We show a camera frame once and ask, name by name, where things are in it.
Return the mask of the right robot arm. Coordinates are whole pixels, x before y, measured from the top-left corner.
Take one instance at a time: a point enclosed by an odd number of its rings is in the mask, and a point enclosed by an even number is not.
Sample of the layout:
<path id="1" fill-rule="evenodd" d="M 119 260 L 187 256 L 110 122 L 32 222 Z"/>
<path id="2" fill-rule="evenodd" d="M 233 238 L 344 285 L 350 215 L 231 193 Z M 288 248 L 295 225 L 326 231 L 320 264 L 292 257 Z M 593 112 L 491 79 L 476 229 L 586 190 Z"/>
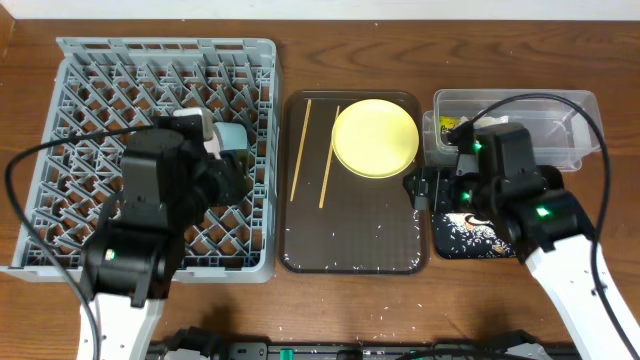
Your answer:
<path id="1" fill-rule="evenodd" d="M 403 179 L 412 206 L 488 221 L 544 289 L 584 359 L 636 359 L 639 325 L 617 289 L 596 229 L 562 175 L 534 158 L 518 123 L 470 128 L 457 167 Z"/>

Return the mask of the light blue bowl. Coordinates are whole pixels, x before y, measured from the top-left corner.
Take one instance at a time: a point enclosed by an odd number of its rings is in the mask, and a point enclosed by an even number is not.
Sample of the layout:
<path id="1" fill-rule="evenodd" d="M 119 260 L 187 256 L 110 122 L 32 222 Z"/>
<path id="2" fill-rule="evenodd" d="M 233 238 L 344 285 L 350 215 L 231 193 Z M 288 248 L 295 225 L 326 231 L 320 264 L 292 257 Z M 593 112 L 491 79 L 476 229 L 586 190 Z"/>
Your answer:
<path id="1" fill-rule="evenodd" d="M 221 152 L 249 149 L 248 134 L 243 125 L 229 122 L 218 123 L 221 134 Z"/>

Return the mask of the wooden chopstick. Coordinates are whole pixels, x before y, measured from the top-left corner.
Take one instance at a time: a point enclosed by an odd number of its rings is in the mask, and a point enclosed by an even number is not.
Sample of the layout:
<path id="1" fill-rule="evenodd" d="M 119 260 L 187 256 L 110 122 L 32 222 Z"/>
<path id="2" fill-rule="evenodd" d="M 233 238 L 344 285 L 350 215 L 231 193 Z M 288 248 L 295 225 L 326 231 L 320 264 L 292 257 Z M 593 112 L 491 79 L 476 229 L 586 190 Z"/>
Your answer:
<path id="1" fill-rule="evenodd" d="M 290 202 L 293 202 L 294 198 L 295 198 L 295 193 L 296 193 L 296 188 L 297 188 L 298 178 L 299 178 L 299 173 L 300 173 L 300 167 L 301 167 L 302 157 L 303 157 L 303 152 L 304 152 L 304 144 L 305 144 L 305 140 L 306 140 L 306 133 L 307 133 L 308 123 L 309 123 L 309 119 L 310 119 L 310 115 L 311 115 L 311 107 L 312 107 L 312 100 L 311 99 L 307 99 L 307 104 L 306 104 L 306 109 L 305 109 L 305 116 L 304 116 L 304 121 L 303 121 L 303 127 L 302 127 L 302 130 L 301 130 L 299 147 L 298 147 L 298 152 L 297 152 L 297 157 L 296 157 L 296 164 L 295 164 L 295 168 L 294 168 L 294 177 L 293 177 L 293 183 L 292 183 L 292 189 L 291 189 L 291 195 L 290 195 Z"/>
<path id="2" fill-rule="evenodd" d="M 330 134 L 330 142 L 329 142 L 329 146 L 328 146 L 328 153 L 327 153 L 327 158 L 326 158 L 326 163 L 325 163 L 325 170 L 324 170 L 324 174 L 323 174 L 323 182 L 322 182 L 322 188 L 321 188 L 321 194 L 320 194 L 320 199 L 319 199 L 319 204 L 318 207 L 320 209 L 324 208 L 324 204 L 325 204 L 325 199 L 326 199 L 326 193 L 327 193 L 327 188 L 328 188 L 328 182 L 329 182 L 329 176 L 330 176 L 330 170 L 331 170 L 331 164 L 332 164 L 332 159 L 333 159 L 333 126 L 335 125 L 336 120 L 338 119 L 340 115 L 340 105 L 338 105 L 336 107 L 336 111 L 335 111 L 335 116 L 334 116 L 334 122 L 332 125 L 332 132 Z"/>

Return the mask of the yellow round plate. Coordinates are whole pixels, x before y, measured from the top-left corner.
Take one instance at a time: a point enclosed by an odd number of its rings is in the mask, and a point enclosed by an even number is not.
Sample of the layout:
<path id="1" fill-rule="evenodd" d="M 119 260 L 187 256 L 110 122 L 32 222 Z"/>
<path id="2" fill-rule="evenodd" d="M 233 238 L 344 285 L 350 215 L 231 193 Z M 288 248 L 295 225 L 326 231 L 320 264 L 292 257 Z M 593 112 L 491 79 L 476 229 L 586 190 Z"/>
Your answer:
<path id="1" fill-rule="evenodd" d="M 340 112 L 331 133 L 333 154 L 355 175 L 384 179 L 415 159 L 419 132 L 409 112 L 388 100 L 357 101 Z"/>

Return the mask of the pink round bowl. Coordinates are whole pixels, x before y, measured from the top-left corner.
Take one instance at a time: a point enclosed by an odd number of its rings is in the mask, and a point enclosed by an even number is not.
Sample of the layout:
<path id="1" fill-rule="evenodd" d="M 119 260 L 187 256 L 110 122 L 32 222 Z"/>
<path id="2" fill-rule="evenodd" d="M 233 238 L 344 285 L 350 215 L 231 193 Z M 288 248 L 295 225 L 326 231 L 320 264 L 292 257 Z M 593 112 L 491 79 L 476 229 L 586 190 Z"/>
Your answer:
<path id="1" fill-rule="evenodd" d="M 207 153 L 216 159 L 220 159 L 222 149 L 221 134 L 218 122 L 213 122 L 203 127 L 203 145 Z"/>

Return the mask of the white napkin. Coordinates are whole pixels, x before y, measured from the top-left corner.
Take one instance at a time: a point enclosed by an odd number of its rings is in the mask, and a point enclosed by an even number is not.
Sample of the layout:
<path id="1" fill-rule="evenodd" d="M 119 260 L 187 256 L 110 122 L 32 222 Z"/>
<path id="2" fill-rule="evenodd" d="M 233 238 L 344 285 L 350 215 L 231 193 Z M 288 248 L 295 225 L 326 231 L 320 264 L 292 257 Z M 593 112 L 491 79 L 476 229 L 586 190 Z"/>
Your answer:
<path id="1" fill-rule="evenodd" d="M 468 118 L 466 116 L 462 116 L 460 118 L 459 123 L 456 125 L 456 127 L 461 127 L 463 124 L 468 123 L 470 121 L 471 121 L 471 118 Z M 473 123 L 473 127 L 475 129 L 479 129 L 479 128 L 483 128 L 483 127 L 488 127 L 488 126 L 498 125 L 498 124 L 504 124 L 504 123 L 508 123 L 508 122 L 509 122 L 509 116 L 508 115 L 504 115 L 504 116 L 500 116 L 500 117 L 483 116 L 482 118 L 478 119 L 477 121 L 475 121 Z"/>

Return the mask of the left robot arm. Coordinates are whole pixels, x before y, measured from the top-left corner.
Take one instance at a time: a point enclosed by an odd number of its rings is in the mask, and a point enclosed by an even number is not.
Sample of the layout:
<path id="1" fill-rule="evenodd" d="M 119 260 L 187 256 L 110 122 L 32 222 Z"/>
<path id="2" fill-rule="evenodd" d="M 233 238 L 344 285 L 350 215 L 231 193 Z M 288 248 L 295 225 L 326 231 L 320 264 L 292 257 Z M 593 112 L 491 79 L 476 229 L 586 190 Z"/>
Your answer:
<path id="1" fill-rule="evenodd" d="M 80 359 L 142 359 L 185 256 L 184 233 L 250 190 L 248 128 L 202 107 L 153 119 L 127 140 L 123 187 L 81 250 Z"/>

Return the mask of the green snack wrapper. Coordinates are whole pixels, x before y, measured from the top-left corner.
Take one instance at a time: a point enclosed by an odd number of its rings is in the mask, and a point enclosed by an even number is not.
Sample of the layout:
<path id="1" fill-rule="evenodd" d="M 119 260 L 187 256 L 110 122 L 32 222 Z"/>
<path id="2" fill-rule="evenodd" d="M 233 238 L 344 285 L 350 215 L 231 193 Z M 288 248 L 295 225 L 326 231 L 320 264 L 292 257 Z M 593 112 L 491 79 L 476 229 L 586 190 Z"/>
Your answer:
<path id="1" fill-rule="evenodd" d="M 439 117 L 439 128 L 442 134 L 449 132 L 450 130 L 456 128 L 460 123 L 460 119 L 456 117 L 447 117 L 440 116 Z"/>

